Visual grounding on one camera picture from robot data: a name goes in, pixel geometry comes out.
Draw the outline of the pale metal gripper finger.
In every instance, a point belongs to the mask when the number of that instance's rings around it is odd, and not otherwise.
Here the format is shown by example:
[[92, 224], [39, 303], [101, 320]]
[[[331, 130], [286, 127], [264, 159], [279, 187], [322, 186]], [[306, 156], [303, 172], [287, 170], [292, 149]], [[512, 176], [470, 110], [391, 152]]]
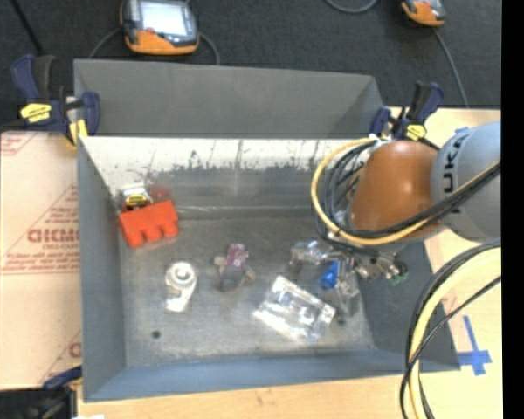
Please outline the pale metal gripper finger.
[[298, 242], [290, 249], [289, 271], [299, 273], [305, 267], [320, 267], [332, 261], [333, 257], [320, 247], [317, 240]]
[[360, 290], [357, 276], [350, 272], [337, 279], [334, 293], [334, 306], [338, 322], [347, 322], [359, 312]]

